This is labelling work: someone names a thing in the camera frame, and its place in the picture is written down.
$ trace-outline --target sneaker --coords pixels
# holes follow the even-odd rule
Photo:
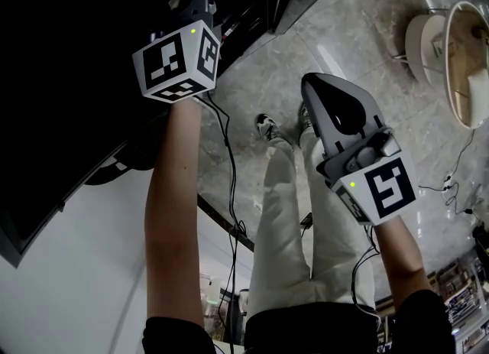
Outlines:
[[[300,107],[300,124],[303,128],[302,132],[304,132],[309,127],[313,126],[313,123],[311,122],[311,117],[309,116],[309,113],[307,112],[306,104],[304,104],[304,103]]]
[[[286,140],[282,136],[277,123],[269,115],[265,115],[264,113],[257,117],[257,129],[258,134],[260,134],[260,136],[267,142],[270,142],[275,138]]]

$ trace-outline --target leg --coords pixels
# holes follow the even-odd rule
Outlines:
[[[311,127],[300,137],[313,210],[313,280],[318,299],[352,304],[351,272],[368,249],[363,228],[316,170],[324,147]],[[374,276],[367,261],[357,272],[357,301],[374,308]]]
[[[263,212],[254,244],[248,317],[308,302],[309,266],[300,238],[293,148],[272,138],[275,150],[264,180]]]

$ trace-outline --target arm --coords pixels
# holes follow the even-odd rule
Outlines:
[[[197,243],[197,167],[201,107],[173,104],[147,194],[144,229],[147,317],[203,326]]]
[[[416,241],[399,217],[375,226],[375,234],[389,279],[394,306],[412,293],[431,290]]]

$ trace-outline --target wire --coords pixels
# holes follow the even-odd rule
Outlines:
[[[229,288],[229,283],[231,282],[231,299],[228,305],[228,311],[229,311],[229,319],[232,323],[233,321],[233,302],[235,299],[235,289],[236,289],[236,254],[238,250],[238,236],[241,234],[244,237],[247,237],[246,233],[246,225],[245,223],[241,220],[238,220],[236,217],[235,213],[235,192],[236,192],[236,163],[235,163],[235,158],[232,153],[232,148],[231,144],[229,143],[229,138],[228,138],[228,129],[229,129],[229,122],[231,120],[231,117],[224,111],[222,108],[220,108],[215,102],[212,100],[212,97],[210,96],[209,92],[207,92],[207,98],[210,101],[210,103],[206,102],[205,100],[201,99],[200,97],[195,96],[194,99],[199,102],[201,105],[205,106],[207,109],[211,111],[211,113],[215,116],[219,123],[219,128],[221,129],[222,137],[224,139],[225,146],[228,150],[228,155],[229,155],[229,163],[230,163],[230,181],[229,181],[229,214],[231,215],[231,218],[233,219],[234,225],[233,228],[228,232],[229,236],[229,243],[231,245],[231,250],[232,250],[232,265],[231,265],[231,270],[229,272],[229,277],[228,277],[228,283],[226,284],[226,289],[225,293],[228,292]],[[223,125],[222,119],[221,119],[221,114],[223,114],[226,117],[225,120],[225,125]],[[233,246],[232,244],[232,235],[235,237],[235,244]],[[218,306],[218,315],[219,319],[222,322],[222,325],[224,326],[224,329],[226,333],[228,334],[229,337],[229,348],[231,350],[231,354],[234,354],[234,346],[233,346],[233,334],[232,334],[232,328],[229,328],[229,326],[226,325],[226,322],[222,319],[221,316],[221,306],[222,302],[224,300],[224,295],[221,298],[221,302],[219,303]]]
[[[472,141],[474,140],[474,135],[475,135],[475,128],[474,130],[472,131],[472,134],[471,134],[471,140],[465,145],[465,147],[461,150],[460,154],[458,155],[458,158],[457,158],[457,164],[455,165],[455,169],[453,170],[453,173],[447,178],[447,180],[450,180],[453,175],[455,174],[455,172],[457,171],[458,169],[458,163],[460,162],[460,157],[461,155],[463,154],[463,152],[465,151],[466,148],[468,148],[470,146],[470,144],[472,143]]]
[[[375,245],[375,241],[374,241],[374,237],[373,237],[373,231],[374,231],[374,227],[371,226],[370,227],[370,232],[368,231],[368,228],[367,226],[364,226],[364,231],[365,231],[365,234],[367,235],[367,238],[368,238],[368,241],[370,242],[371,246],[367,249],[367,251],[365,251],[365,253],[360,257],[360,260],[357,261],[357,264],[353,267],[353,271],[351,272],[351,299],[353,300],[353,304],[359,309],[361,310],[363,313],[366,313],[368,315],[371,315],[373,317],[375,317],[377,320],[377,331],[379,330],[379,327],[381,326],[382,324],[382,320],[381,318],[379,317],[379,315],[377,315],[377,313],[372,313],[372,312],[367,312],[365,309],[363,309],[357,302],[357,294],[356,294],[356,290],[355,290],[355,284],[356,284],[356,276],[357,276],[357,271],[358,269],[361,267],[361,265],[363,265],[367,260],[373,258],[374,256],[377,256],[380,254],[380,252],[378,251],[377,249],[377,246]],[[368,257],[366,257],[370,252],[374,251],[374,253],[372,255],[369,255]]]
[[[216,347],[216,348],[217,348],[217,349],[218,349],[220,352],[222,352],[222,354],[224,354],[224,352],[222,351],[222,349],[221,349],[219,346],[217,346],[215,343],[214,343],[214,346],[215,346],[215,347]]]
[[[438,192],[443,192],[445,190],[439,190],[438,188],[431,188],[431,187],[427,187],[427,186],[418,186],[419,188],[426,188],[427,190],[433,190],[433,191],[438,191]]]
[[[458,154],[457,161],[455,162],[455,169],[453,170],[452,174],[448,175],[447,178],[445,178],[445,183],[447,181],[451,180],[453,178],[453,176],[455,175],[455,172],[458,169],[458,164],[460,163],[461,155],[464,153],[464,151],[470,146],[470,144],[474,140],[474,135],[475,135],[475,129],[472,131],[468,143],[465,144],[464,148]],[[455,186],[457,187],[457,189],[455,190],[455,193],[453,195],[451,195],[448,199],[445,198],[444,192],[452,189]],[[458,183],[458,181],[455,181],[453,184],[451,184],[449,186],[445,186],[442,189],[434,188],[434,187],[428,187],[428,186],[421,186],[421,185],[419,185],[418,187],[426,189],[426,190],[433,190],[436,192],[441,192],[443,199],[445,199],[445,206],[450,206],[452,204],[454,205],[454,211],[455,211],[456,216],[459,214],[462,214],[462,213],[467,213],[467,211],[470,210],[470,209],[463,209],[463,210],[457,211],[457,195],[458,195],[458,190],[460,189],[460,184]]]
[[[472,212],[472,215],[480,222],[482,223],[482,219],[480,219],[474,212]]]

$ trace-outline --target marble floor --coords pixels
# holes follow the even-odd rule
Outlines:
[[[296,144],[302,102],[300,80],[308,72],[343,73],[369,91],[398,141],[413,156],[419,183],[442,185],[470,132],[457,124],[442,93],[419,84],[407,65],[391,57],[403,52],[404,34],[412,17],[428,7],[447,8],[456,1],[460,0],[318,0],[287,33],[279,37],[265,34],[221,76],[215,100],[232,117],[229,137],[238,169],[235,210],[251,239],[261,215],[268,162],[267,145],[254,127],[255,116],[261,112],[271,115]],[[467,1],[489,16],[489,0]],[[200,153],[199,192],[230,220],[228,158],[219,128],[209,113],[202,122]],[[298,147],[295,155],[302,219],[310,212],[309,189]],[[489,122],[475,132],[455,180],[460,183],[458,209],[477,189],[487,206]],[[427,271],[441,268],[473,246],[475,219],[463,213],[456,216],[440,193],[420,190],[418,204],[404,219],[419,243]],[[312,230],[304,235],[303,245],[310,262]],[[379,299],[390,292],[381,260],[375,259]]]

